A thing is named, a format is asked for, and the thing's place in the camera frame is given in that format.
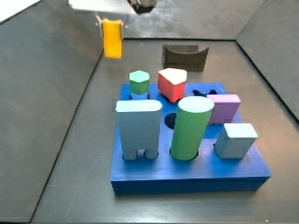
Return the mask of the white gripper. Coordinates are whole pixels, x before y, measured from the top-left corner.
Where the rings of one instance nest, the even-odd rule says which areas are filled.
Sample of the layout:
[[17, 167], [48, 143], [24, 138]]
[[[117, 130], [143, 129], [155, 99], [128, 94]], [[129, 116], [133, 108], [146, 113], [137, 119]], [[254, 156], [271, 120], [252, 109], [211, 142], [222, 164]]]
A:
[[135, 12], [127, 0], [68, 0], [68, 2], [75, 10], [116, 14], [132, 14]]

